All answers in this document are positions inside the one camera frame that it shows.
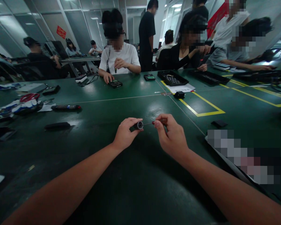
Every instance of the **gray t-shirt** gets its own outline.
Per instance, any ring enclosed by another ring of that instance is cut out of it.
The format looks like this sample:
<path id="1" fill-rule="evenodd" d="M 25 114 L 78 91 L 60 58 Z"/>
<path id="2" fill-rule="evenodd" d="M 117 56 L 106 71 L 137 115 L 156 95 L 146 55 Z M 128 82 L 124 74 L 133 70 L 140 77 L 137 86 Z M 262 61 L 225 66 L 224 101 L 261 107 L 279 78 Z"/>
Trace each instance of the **gray t-shirt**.
<path id="1" fill-rule="evenodd" d="M 218 47 L 207 60 L 208 66 L 213 66 L 224 59 L 236 61 L 238 63 L 245 63 L 249 59 L 247 51 L 232 50 L 231 43 Z"/>

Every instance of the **black tray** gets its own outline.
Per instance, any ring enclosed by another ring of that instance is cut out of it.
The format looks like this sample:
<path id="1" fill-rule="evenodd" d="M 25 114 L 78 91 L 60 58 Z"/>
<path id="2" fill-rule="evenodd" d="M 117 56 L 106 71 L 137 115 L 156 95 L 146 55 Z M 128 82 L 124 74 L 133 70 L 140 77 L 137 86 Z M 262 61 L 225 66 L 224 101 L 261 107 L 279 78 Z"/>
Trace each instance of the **black tray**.
<path id="1" fill-rule="evenodd" d="M 188 80 L 184 79 L 171 70 L 159 71 L 157 75 L 161 80 L 165 82 L 166 85 L 169 85 L 170 87 L 182 86 L 189 83 Z"/>
<path id="2" fill-rule="evenodd" d="M 234 78 L 247 81 L 264 81 L 271 77 L 278 77 L 281 75 L 281 70 L 261 70 L 233 74 Z"/>
<path id="3" fill-rule="evenodd" d="M 222 77 L 215 73 L 211 73 L 208 71 L 189 71 L 189 74 L 202 80 L 208 84 L 217 85 L 217 84 L 226 84 L 230 81 L 230 79 L 226 77 Z"/>

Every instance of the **pixelated area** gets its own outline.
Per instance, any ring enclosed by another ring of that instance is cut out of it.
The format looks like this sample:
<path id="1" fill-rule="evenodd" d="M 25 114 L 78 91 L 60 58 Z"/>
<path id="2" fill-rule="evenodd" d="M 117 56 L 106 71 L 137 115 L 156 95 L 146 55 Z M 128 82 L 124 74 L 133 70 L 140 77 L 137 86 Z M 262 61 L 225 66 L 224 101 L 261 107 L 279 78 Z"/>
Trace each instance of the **pixelated area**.
<path id="1" fill-rule="evenodd" d="M 279 148 L 244 148 L 233 130 L 208 130 L 207 142 L 258 184 L 280 184 Z"/>

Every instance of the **green workbench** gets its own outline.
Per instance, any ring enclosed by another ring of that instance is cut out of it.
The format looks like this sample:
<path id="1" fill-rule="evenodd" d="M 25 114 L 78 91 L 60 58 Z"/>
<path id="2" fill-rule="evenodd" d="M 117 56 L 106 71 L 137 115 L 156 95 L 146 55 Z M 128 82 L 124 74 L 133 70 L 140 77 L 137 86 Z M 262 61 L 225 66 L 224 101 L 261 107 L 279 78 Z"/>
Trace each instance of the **green workbench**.
<path id="1" fill-rule="evenodd" d="M 230 77 L 228 72 L 217 73 Z M 16 117 L 9 126 L 17 132 L 0 143 L 0 223 L 35 191 L 86 157 L 111 143 L 121 121 L 143 118 L 150 123 L 170 113 L 184 127 L 190 149 L 234 174 L 205 141 L 211 122 L 222 119 L 241 139 L 242 148 L 275 148 L 281 153 L 281 96 L 253 89 L 243 81 L 209 86 L 178 73 L 196 87 L 183 101 L 169 92 L 157 72 L 156 81 L 144 74 L 115 75 L 123 86 L 113 89 L 102 78 L 79 87 L 74 79 L 48 80 L 60 91 L 41 100 L 80 105 L 81 112 L 40 112 Z M 19 98 L 15 91 L 0 91 L 0 106 Z M 49 132 L 44 126 L 69 122 L 71 129 Z M 281 183 L 262 185 L 281 196 Z M 212 224 L 226 218 L 200 185 L 160 147 L 157 131 L 146 126 L 132 145 L 107 168 L 66 224 Z"/>

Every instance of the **red banner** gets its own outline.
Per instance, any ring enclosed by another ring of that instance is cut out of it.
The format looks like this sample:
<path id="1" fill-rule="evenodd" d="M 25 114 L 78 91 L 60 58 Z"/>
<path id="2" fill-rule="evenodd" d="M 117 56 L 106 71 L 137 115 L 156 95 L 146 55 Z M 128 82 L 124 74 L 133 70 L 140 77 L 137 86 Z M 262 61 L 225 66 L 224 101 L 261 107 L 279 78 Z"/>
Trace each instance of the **red banner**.
<path id="1" fill-rule="evenodd" d="M 60 27 L 60 26 L 57 26 L 57 31 L 56 33 L 61 36 L 63 39 L 66 38 L 66 32 Z"/>
<path id="2" fill-rule="evenodd" d="M 218 22 L 227 14 L 229 14 L 229 0 L 225 0 L 222 6 L 215 12 L 215 14 L 208 21 L 208 29 L 207 29 L 208 38 L 210 38 Z"/>

